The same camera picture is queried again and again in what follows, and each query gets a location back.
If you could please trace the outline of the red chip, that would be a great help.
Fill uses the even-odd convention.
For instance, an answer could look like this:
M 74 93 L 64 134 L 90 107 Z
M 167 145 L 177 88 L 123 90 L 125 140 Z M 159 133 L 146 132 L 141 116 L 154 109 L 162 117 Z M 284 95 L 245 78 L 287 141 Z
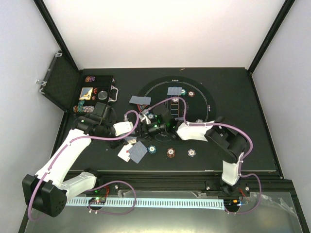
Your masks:
M 189 97 L 194 97 L 194 96 L 195 96 L 195 93 L 194 93 L 193 91 L 189 91 L 189 92 L 188 92 L 188 96 L 189 96 Z

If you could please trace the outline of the round black poker mat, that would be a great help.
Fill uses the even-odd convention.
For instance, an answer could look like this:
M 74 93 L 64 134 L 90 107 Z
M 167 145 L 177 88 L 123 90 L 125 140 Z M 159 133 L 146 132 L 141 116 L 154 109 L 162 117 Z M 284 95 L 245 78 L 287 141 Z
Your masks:
M 168 87 L 182 87 L 186 90 L 186 95 L 168 96 Z M 194 97 L 189 97 L 188 92 L 193 91 Z M 150 105 L 154 105 L 164 99 L 171 100 L 163 103 L 174 119 L 183 117 L 186 111 L 186 120 L 196 122 L 197 119 L 209 122 L 216 118 L 216 104 L 212 95 L 199 82 L 182 76 L 166 76 L 158 78 L 146 84 L 138 93 L 139 97 L 151 97 Z M 178 98 L 178 102 L 172 102 L 173 98 Z

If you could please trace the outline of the red-brown poker chip stack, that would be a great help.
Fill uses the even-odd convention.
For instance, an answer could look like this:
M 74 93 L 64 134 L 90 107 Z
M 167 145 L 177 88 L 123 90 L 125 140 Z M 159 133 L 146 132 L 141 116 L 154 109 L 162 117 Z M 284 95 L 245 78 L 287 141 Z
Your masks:
M 167 149 L 167 156 L 168 156 L 169 158 L 175 157 L 175 150 L 174 150 L 173 148 L 168 148 L 168 149 Z

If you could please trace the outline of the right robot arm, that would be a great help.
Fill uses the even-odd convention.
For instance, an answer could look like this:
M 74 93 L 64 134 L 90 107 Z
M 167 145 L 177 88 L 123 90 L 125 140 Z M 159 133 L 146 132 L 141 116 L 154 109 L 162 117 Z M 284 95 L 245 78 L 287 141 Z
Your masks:
M 143 114 L 136 133 L 142 138 L 153 139 L 163 134 L 173 140 L 202 141 L 213 146 L 223 162 L 221 190 L 231 196 L 239 189 L 242 163 L 253 149 L 252 139 L 241 129 L 227 124 L 224 117 L 210 122 L 189 122 L 175 118 L 160 105 L 153 110 L 153 118 Z

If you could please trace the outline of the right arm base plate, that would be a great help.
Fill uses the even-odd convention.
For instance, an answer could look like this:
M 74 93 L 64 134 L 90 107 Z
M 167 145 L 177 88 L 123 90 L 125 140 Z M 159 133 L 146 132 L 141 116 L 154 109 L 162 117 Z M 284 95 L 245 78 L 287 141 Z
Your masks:
M 205 185 L 209 194 L 218 197 L 240 197 L 243 194 L 250 196 L 249 191 L 246 190 L 247 182 L 244 181 L 238 181 L 231 186 L 222 180 L 208 180 Z

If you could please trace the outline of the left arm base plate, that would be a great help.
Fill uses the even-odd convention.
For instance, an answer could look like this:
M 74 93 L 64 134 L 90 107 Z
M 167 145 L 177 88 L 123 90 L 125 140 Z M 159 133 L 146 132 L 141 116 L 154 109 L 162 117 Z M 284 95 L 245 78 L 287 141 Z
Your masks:
M 120 182 L 109 182 L 98 187 L 91 188 L 86 192 L 91 192 L 96 195 L 109 195 L 115 192 L 116 186 L 119 186 Z

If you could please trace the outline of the teal poker chip stack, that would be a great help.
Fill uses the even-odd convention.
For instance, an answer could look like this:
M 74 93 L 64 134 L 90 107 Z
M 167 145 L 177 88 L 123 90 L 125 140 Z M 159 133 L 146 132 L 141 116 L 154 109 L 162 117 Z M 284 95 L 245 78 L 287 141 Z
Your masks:
M 155 147 L 154 145 L 150 145 L 150 146 L 148 147 L 148 152 L 149 152 L 150 154 L 156 153 L 156 147 Z

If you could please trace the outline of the light blue slotted strip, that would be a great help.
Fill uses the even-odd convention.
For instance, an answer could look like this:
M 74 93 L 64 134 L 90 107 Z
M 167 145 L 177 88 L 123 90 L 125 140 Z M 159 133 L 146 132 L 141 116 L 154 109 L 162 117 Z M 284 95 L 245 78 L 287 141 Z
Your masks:
M 97 197 L 75 197 L 66 206 L 225 209 L 224 201 L 218 199 L 107 198 L 103 201 Z

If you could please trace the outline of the clear dealer button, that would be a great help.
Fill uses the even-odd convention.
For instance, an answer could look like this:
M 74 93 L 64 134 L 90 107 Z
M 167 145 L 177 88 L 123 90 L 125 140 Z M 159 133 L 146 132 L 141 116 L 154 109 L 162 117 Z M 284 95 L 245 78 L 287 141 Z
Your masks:
M 106 91 L 100 91 L 97 97 L 99 100 L 105 100 L 108 97 L 108 93 Z

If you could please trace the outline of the deck of playing cards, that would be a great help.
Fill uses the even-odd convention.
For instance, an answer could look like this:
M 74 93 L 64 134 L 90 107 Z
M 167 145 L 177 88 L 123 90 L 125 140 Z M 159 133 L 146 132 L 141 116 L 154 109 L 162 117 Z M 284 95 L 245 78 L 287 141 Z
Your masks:
M 132 136 L 128 136 L 124 139 L 127 143 L 129 144 L 135 144 L 137 142 L 137 138 L 136 137 L 132 137 Z

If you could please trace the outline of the purple chips in case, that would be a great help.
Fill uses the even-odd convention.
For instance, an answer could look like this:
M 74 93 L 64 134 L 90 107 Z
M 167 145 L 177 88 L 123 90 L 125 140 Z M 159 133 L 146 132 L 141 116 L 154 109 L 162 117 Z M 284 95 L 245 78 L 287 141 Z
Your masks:
M 87 76 L 87 77 L 85 78 L 85 82 L 86 82 L 86 83 L 94 82 L 95 79 L 96 79 L 95 76 Z

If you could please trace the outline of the chips row in case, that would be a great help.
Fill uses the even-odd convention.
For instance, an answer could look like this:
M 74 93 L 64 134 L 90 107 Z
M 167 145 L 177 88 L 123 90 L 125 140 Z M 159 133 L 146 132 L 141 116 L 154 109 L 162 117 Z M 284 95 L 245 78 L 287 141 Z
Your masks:
M 74 113 L 92 113 L 95 109 L 92 105 L 84 105 L 84 101 L 78 102 L 77 105 L 73 106 L 73 112 Z

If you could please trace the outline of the red triangular all-in button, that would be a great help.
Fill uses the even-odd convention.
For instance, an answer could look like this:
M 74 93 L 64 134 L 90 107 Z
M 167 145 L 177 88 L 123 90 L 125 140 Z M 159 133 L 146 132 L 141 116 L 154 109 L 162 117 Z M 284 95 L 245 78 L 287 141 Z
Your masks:
M 142 105 L 138 104 L 137 105 L 139 112 L 142 112 L 143 110 L 145 110 L 147 106 L 148 105 L 144 105 L 144 104 L 142 104 Z

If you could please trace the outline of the black poker chip case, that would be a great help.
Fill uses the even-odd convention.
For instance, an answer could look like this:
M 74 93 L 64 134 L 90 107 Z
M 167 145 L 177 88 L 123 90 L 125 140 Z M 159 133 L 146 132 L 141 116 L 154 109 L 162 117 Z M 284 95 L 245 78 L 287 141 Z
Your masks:
M 95 76 L 94 82 L 85 82 L 87 76 Z M 77 71 L 69 63 L 61 51 L 58 51 L 50 63 L 44 79 L 38 80 L 39 93 L 50 100 L 64 112 L 83 115 L 86 113 L 74 113 L 73 106 L 77 105 L 83 87 L 93 87 L 100 91 L 106 91 L 108 97 L 99 100 L 97 94 L 92 93 L 91 100 L 82 100 L 84 105 L 95 106 L 96 103 L 110 104 L 118 99 L 119 90 L 116 88 L 112 75 L 84 75 Z

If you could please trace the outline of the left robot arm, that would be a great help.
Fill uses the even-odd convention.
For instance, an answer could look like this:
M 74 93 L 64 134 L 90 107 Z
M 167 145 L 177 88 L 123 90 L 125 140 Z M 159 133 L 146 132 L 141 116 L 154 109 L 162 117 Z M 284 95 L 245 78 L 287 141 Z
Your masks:
M 111 107 L 97 103 L 91 113 L 78 117 L 51 159 L 35 175 L 24 177 L 22 188 L 29 220 L 34 220 L 33 209 L 55 217 L 63 211 L 67 201 L 74 197 L 88 191 L 94 194 L 103 191 L 104 181 L 93 171 L 83 171 L 67 181 L 64 178 L 92 140 L 119 141 L 138 126 L 139 118 L 132 123 L 127 115 L 124 115 L 123 122 L 109 122 L 112 112 Z

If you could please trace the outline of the card box in case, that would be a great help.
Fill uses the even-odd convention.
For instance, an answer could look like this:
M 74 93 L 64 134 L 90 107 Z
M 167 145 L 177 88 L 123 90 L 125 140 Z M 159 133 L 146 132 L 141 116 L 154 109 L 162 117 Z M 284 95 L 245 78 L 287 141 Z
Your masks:
M 79 96 L 79 100 L 91 100 L 93 87 L 83 87 Z

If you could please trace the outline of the purple poker chip stack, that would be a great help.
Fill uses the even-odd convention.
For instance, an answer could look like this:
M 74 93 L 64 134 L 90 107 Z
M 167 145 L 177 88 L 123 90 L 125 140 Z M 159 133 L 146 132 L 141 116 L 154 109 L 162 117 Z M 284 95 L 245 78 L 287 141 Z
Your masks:
M 196 151 L 194 149 L 189 149 L 188 150 L 188 156 L 194 157 L 196 155 Z

